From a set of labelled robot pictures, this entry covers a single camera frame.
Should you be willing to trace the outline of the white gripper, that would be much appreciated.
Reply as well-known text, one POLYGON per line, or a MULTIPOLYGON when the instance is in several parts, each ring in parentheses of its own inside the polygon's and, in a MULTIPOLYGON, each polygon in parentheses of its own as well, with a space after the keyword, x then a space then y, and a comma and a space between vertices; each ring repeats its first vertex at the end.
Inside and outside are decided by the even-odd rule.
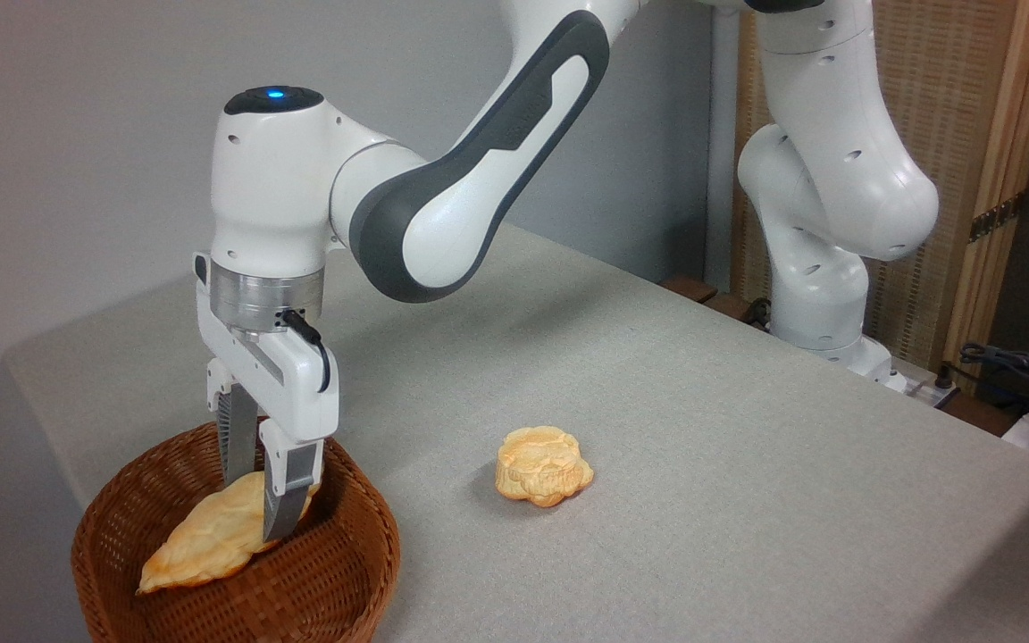
POLYGON ((197 328, 216 357, 205 367, 205 401, 215 415, 225 488, 255 470, 258 405, 270 416, 260 439, 271 544, 301 521, 322 479, 322 439, 339 423, 336 359, 314 330, 325 271, 263 278, 196 254, 196 278, 197 328))

